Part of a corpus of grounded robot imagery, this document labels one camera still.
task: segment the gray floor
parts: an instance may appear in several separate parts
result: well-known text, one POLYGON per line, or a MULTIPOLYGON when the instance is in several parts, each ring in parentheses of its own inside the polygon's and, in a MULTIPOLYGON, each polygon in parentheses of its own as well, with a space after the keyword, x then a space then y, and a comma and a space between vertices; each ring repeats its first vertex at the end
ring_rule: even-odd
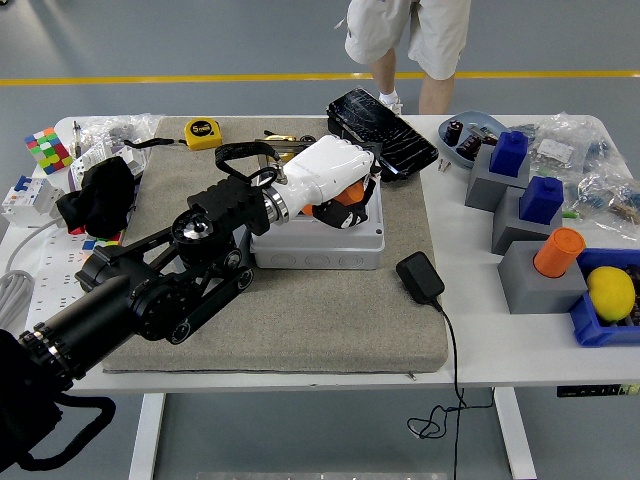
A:
MULTIPOLYGON (((11 0, 0 8, 0 80, 127 75, 366 71, 344 53, 347 0, 129 2, 11 0)), ((475 0, 461 72, 638 70, 635 0, 475 0)), ((406 47, 406 39, 401 51, 406 47)), ((417 71, 399 55, 399 71, 417 71)), ((462 79, 450 112, 591 114, 637 173, 637 78, 462 79)), ((362 82, 373 88, 371 82, 362 82)), ((71 115, 323 114, 348 81, 0 86, 0 191, 33 170, 23 138, 71 115)), ((398 82, 417 113, 419 81, 398 82)), ((0 235, 6 228, 0 219, 0 235)), ((468 392, 482 401, 485 390, 468 392)), ((517 390, 541 479, 637 478, 638 397, 557 399, 554 388, 517 390)), ((46 474, 12 467, 0 478, 126 478, 141 398, 117 396, 118 413, 72 464, 46 474)), ((198 471, 444 471, 453 436, 418 441, 409 416, 452 404, 443 390, 280 392, 170 396, 157 477, 198 471)), ((50 453, 86 417, 39 447, 50 453)), ((465 412, 459 478, 507 479, 494 410, 465 412)))

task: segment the gray felt mat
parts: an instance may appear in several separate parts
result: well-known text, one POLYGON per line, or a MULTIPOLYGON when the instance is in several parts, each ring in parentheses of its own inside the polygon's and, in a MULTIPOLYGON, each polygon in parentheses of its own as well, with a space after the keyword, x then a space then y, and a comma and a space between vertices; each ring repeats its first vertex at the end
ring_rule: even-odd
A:
MULTIPOLYGON (((157 137, 184 138, 189 118, 166 117, 157 137)), ((224 143, 264 130, 316 138, 326 118, 218 117, 224 143)), ((257 159, 239 161, 244 173, 257 159)), ((187 196, 223 178, 212 150, 154 147, 125 243, 171 225, 187 196)), ((377 270, 255 269, 253 284, 190 339, 173 346, 135 337, 103 361, 106 371, 434 372, 447 358, 445 325, 416 305, 395 272, 422 250, 433 260, 419 175, 383 184, 385 249, 377 270)))

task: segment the white cable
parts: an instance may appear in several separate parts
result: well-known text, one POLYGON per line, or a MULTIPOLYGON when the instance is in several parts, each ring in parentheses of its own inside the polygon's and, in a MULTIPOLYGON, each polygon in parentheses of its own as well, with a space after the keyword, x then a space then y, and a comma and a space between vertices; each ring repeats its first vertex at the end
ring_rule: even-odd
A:
POLYGON ((24 247, 29 240, 45 231, 51 225, 56 223, 60 217, 45 223, 31 232, 24 240, 22 240, 15 248, 5 268, 5 274, 0 277, 0 327, 7 328, 11 322, 15 320, 17 315, 31 301, 33 294, 33 277, 23 270, 11 270, 11 264, 16 255, 24 247))

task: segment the person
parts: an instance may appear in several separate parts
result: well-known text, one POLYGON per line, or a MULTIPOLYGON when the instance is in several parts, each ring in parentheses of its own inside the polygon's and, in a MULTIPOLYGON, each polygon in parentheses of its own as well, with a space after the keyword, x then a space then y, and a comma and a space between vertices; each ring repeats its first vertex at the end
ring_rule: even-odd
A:
POLYGON ((369 65, 380 101, 400 114, 396 47, 410 20, 408 56, 425 72, 419 113, 445 114, 467 41, 470 10, 471 0, 352 0, 345 50, 354 61, 369 65))

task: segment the yellow floor line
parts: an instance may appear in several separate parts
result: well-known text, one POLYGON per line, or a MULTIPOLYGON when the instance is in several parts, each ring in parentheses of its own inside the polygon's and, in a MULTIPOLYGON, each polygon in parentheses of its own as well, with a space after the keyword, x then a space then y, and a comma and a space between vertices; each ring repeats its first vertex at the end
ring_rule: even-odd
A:
MULTIPOLYGON (((401 80, 421 79, 422 72, 399 72, 401 80)), ((458 72, 459 79, 522 79, 522 78, 639 78, 640 70, 537 70, 458 72)), ((225 83, 225 82, 303 82, 368 80, 370 73, 257 73, 227 75, 144 75, 112 77, 0 78, 0 87, 55 85, 113 85, 142 83, 225 83)))

